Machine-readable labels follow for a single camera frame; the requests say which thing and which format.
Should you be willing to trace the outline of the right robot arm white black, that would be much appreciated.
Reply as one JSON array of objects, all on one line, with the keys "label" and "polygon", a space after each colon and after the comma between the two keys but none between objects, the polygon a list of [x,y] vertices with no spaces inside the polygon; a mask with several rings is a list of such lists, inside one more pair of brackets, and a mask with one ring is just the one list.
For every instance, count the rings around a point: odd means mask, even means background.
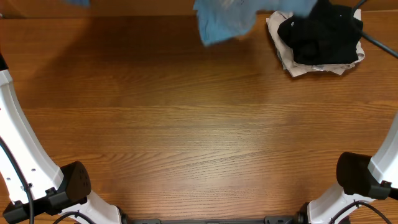
[{"label": "right robot arm white black", "polygon": [[391,221],[370,205],[375,200],[397,199],[397,117],[373,156],[344,152],[336,165],[336,183],[321,197],[306,203],[294,223],[349,223],[349,215],[368,207],[386,223]]}]

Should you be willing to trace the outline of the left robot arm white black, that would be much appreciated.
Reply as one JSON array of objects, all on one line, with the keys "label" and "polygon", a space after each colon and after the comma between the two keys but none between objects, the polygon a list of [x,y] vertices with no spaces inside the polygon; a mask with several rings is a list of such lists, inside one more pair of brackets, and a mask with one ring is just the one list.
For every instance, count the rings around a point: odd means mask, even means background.
[{"label": "left robot arm white black", "polygon": [[1,175],[10,203],[2,215],[8,223],[30,223],[42,213],[78,223],[128,223],[120,208],[106,203],[91,188],[84,165],[59,167],[44,151],[1,60]]}]

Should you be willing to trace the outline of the light blue printed t-shirt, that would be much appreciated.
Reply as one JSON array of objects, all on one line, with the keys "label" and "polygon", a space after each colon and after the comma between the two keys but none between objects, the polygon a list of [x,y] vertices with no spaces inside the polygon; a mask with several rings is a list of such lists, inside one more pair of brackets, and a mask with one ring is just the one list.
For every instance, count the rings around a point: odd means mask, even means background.
[{"label": "light blue printed t-shirt", "polygon": [[200,38],[205,46],[247,34],[259,11],[307,17],[317,0],[195,0]]}]

